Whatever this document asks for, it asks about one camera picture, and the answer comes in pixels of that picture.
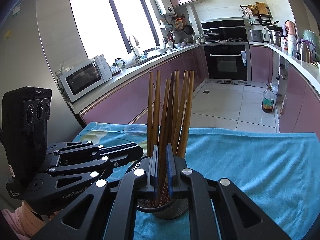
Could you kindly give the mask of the left hand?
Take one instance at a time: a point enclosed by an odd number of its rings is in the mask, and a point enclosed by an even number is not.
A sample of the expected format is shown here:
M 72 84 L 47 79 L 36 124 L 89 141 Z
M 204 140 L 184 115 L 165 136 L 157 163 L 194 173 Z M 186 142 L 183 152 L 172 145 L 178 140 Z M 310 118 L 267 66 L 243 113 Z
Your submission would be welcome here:
M 26 201 L 11 212 L 1 210 L 1 239 L 31 239 L 47 223 Z

